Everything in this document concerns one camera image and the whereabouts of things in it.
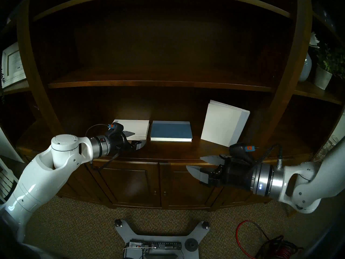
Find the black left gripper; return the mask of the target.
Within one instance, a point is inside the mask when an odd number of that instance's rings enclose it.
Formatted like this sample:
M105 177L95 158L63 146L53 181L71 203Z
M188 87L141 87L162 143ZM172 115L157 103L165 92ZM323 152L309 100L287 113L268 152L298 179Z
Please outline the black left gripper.
M132 140L131 144L128 142L126 136L133 136L135 133L123 131L123 134L115 134L108 136L110 148L108 154L116 154L123 152L134 152L143 148L146 145L146 140Z

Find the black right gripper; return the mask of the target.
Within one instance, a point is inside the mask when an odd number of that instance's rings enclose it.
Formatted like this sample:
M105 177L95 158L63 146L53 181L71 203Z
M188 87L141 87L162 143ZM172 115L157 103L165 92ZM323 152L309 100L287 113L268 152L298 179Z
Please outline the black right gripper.
M186 166L187 171L200 183L251 190L254 162L228 155L208 155L200 159L211 165L221 165L222 169L218 178L215 177L216 168Z

